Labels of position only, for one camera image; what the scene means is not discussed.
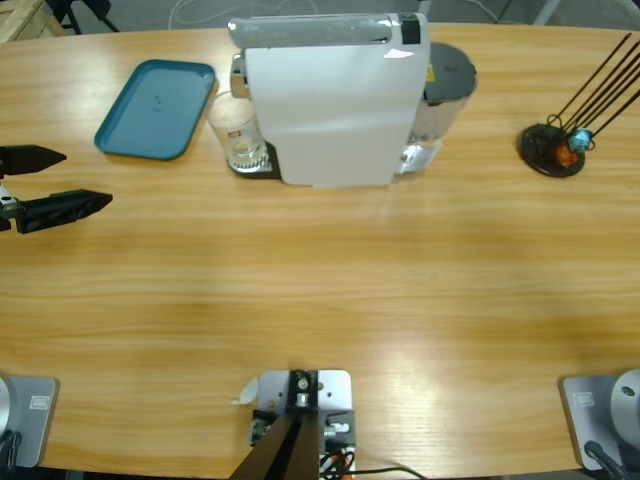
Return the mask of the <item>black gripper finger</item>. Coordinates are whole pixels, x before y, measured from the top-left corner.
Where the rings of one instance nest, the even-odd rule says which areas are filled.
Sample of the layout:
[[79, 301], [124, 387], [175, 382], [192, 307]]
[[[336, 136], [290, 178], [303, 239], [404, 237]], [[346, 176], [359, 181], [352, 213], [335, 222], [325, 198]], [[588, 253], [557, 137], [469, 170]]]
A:
[[1, 175], [15, 176], [42, 171], [66, 159], [63, 153], [38, 145], [1, 147]]
[[113, 200], [111, 194], [73, 190], [20, 203], [17, 230], [27, 234], [84, 219], [97, 213]]

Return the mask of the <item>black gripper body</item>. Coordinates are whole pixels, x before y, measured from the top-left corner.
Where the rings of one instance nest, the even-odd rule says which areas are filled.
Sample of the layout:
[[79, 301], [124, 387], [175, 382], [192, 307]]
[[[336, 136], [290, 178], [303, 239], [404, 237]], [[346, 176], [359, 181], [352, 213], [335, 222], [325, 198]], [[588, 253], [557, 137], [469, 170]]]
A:
[[18, 218], [24, 210], [22, 203], [13, 196], [4, 186], [0, 186], [1, 198], [1, 225], [0, 231], [8, 231], [11, 229], [11, 221]]

